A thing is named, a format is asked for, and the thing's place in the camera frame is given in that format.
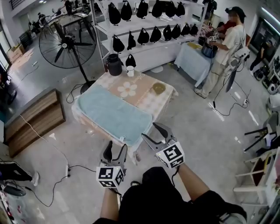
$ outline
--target white cup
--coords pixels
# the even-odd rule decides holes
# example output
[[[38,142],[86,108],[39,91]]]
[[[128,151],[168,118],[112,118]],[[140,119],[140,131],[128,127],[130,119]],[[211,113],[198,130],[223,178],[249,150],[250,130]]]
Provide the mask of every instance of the white cup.
[[[126,72],[128,77],[133,77],[134,76],[134,67],[129,65],[128,67],[126,67]]]

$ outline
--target white t-shirt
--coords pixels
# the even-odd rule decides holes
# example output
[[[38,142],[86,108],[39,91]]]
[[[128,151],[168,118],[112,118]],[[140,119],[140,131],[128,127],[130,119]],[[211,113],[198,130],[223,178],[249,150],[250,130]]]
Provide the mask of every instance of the white t-shirt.
[[[223,49],[219,49],[215,60],[222,65],[226,65],[230,56],[235,52],[235,50],[240,47],[240,44],[243,42],[245,46],[246,33],[244,30],[244,26],[237,25],[232,27],[230,31],[226,33],[226,37],[222,42],[222,45],[226,45],[229,48],[228,51]]]

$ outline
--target black kettle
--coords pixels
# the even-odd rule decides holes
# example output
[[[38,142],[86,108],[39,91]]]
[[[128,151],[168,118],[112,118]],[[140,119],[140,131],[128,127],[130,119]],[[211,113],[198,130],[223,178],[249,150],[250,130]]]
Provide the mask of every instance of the black kettle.
[[[122,73],[122,61],[118,54],[110,54],[107,57],[107,68],[112,76],[118,76]]]

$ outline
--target black cap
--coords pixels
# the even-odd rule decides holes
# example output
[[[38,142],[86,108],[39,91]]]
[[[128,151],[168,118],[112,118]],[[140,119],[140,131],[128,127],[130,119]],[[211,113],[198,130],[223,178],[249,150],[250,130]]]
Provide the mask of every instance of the black cap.
[[[231,12],[236,12],[240,19],[246,17],[244,11],[238,6],[234,6],[228,11],[228,13],[231,13]]]

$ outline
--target box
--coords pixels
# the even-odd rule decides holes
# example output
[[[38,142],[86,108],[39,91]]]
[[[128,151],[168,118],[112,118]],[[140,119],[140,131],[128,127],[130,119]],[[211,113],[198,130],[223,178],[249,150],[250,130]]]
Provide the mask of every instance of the box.
[[[22,44],[20,44],[18,47],[12,47],[7,55],[12,63],[16,61],[19,57],[21,57],[25,53],[25,49],[23,48]]]

